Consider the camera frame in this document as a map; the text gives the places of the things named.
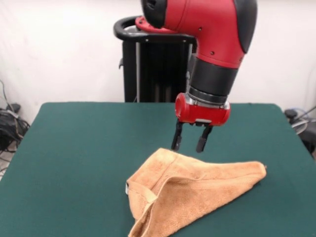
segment black handle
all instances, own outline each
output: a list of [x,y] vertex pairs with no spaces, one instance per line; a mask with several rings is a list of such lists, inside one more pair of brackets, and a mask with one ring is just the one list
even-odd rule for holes
[[137,17],[139,16],[127,17],[117,21],[114,24],[114,35],[120,40],[134,42],[185,42],[192,44],[196,42],[194,37],[184,34],[146,33],[138,29],[134,31],[127,31],[127,27],[135,26],[135,20]]

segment white wall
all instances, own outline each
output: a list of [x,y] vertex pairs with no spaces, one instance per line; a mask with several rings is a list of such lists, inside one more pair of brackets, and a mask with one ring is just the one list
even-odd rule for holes
[[[315,12],[314,0],[259,0],[231,102],[316,102]],[[10,102],[32,121],[47,101],[123,101],[113,24],[139,14],[140,0],[0,0],[0,77]]]

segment green table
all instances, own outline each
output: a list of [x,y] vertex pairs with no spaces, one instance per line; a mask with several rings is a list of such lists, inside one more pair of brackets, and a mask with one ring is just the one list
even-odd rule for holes
[[[169,148],[173,104],[42,106],[0,182],[1,237],[126,237],[134,220],[125,181]],[[233,104],[204,153],[184,126],[181,153],[209,162],[258,160],[267,177],[174,236],[316,236],[316,165],[275,105]]]

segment towel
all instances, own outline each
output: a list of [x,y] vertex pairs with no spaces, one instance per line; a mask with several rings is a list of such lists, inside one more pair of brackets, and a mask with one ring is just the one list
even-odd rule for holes
[[257,161],[206,163],[160,148],[127,180],[129,237],[166,237],[227,204],[266,176]]

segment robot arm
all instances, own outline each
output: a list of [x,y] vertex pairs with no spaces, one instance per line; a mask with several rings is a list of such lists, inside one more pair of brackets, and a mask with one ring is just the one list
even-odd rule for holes
[[230,115],[227,97],[257,19],[256,0],[142,0],[146,20],[197,39],[197,58],[189,89],[176,99],[178,118],[172,149],[178,150],[182,125],[205,126],[197,152],[202,152],[213,126]]

